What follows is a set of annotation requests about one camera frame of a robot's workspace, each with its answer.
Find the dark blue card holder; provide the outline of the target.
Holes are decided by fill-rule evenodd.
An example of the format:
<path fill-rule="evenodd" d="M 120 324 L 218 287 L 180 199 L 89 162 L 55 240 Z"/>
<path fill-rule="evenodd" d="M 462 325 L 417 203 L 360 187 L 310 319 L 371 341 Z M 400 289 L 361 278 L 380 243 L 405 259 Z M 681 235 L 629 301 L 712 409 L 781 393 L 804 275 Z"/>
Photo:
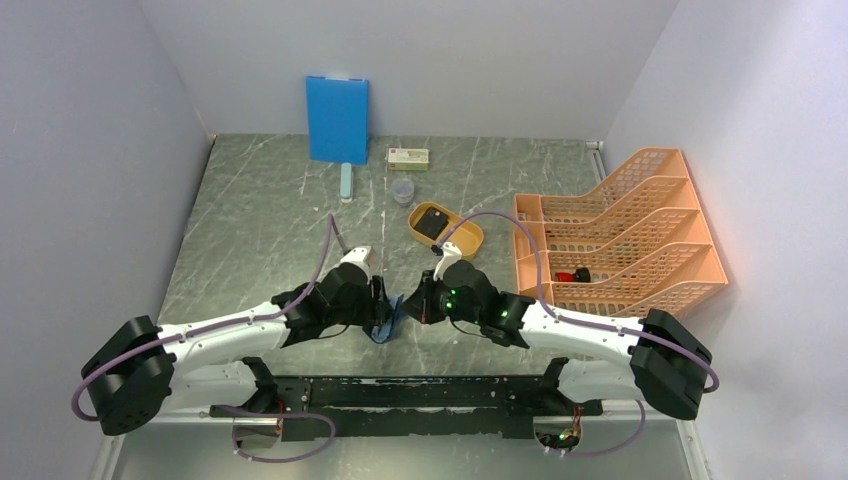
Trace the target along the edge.
<path fill-rule="evenodd" d="M 397 327 L 405 316 L 401 309 L 404 300 L 404 295 L 393 296 L 390 299 L 391 315 L 389 320 L 379 326 L 372 327 L 368 332 L 368 337 L 376 344 L 385 344 L 392 340 L 395 336 Z"/>

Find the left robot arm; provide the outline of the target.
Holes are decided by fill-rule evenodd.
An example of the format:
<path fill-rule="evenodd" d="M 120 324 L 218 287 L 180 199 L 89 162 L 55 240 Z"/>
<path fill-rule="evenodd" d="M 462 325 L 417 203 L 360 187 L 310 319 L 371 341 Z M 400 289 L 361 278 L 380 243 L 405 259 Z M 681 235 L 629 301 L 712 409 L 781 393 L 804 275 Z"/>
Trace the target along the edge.
<path fill-rule="evenodd" d="M 327 338 L 327 329 L 387 330 L 395 306 L 379 275 L 340 263 L 236 314 L 158 326 L 148 316 L 125 322 L 81 369 L 72 408 L 107 436 L 140 428 L 158 414 L 196 406 L 232 406 L 261 416 L 277 387 L 261 355 Z"/>

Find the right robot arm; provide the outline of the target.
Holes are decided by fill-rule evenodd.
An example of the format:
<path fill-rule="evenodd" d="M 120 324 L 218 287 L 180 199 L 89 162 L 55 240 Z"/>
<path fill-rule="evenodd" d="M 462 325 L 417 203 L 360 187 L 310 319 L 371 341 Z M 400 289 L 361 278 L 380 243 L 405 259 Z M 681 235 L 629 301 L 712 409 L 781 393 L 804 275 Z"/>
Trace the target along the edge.
<path fill-rule="evenodd" d="M 547 348 L 568 354 L 539 391 L 550 413 L 575 403 L 634 400 L 678 419 L 697 417 L 715 390 L 712 355 L 673 315 L 605 317 L 554 308 L 500 291 L 471 263 L 426 270 L 402 311 L 422 324 L 467 322 L 503 347 Z"/>

